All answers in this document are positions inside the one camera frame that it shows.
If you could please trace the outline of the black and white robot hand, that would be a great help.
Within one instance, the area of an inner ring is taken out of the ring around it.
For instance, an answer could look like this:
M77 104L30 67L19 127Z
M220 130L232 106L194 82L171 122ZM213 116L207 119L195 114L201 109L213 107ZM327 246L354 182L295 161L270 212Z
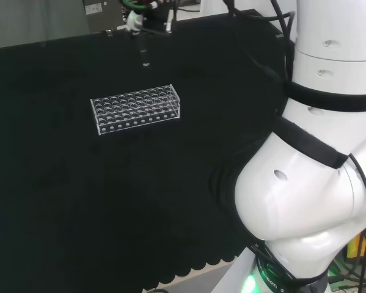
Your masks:
M148 33L153 35L162 35L165 33L165 21L158 17L155 12L145 12L138 14L131 11L125 24L125 30L131 35Z

